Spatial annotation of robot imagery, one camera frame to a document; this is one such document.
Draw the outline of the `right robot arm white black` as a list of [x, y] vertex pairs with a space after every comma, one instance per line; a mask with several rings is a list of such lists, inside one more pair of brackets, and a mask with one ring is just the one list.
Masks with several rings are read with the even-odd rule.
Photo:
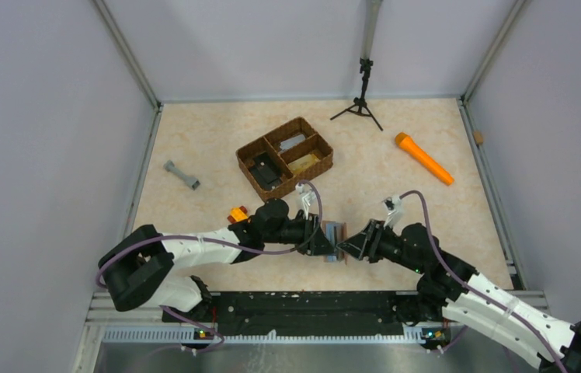
[[338, 244], [357, 260], [388, 260], [420, 274], [421, 299], [450, 321], [487, 336], [539, 372], [581, 372], [581, 321], [557, 319], [492, 283], [471, 264], [443, 251], [421, 223], [401, 233], [371, 220]]

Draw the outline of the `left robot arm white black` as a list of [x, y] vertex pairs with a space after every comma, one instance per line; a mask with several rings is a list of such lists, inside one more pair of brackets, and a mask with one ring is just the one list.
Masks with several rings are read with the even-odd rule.
[[244, 263], [268, 255], [267, 244], [307, 256], [329, 256], [336, 249], [319, 215], [299, 211], [290, 218], [287, 203], [273, 198], [246, 219], [212, 232], [172, 235], [142, 225], [99, 260], [96, 282], [118, 312], [166, 306], [189, 315], [208, 307], [211, 294], [199, 277], [178, 277], [179, 270]]

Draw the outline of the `brown leather card holder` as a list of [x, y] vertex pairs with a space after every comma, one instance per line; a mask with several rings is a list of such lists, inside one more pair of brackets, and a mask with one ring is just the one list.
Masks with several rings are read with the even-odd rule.
[[325, 263], [339, 263], [342, 265], [347, 265], [346, 254], [336, 248], [336, 245], [341, 243], [347, 237], [346, 223], [337, 221], [323, 221], [322, 228], [323, 232], [325, 233], [325, 237], [334, 246], [333, 251], [330, 254], [324, 256], [323, 261]]

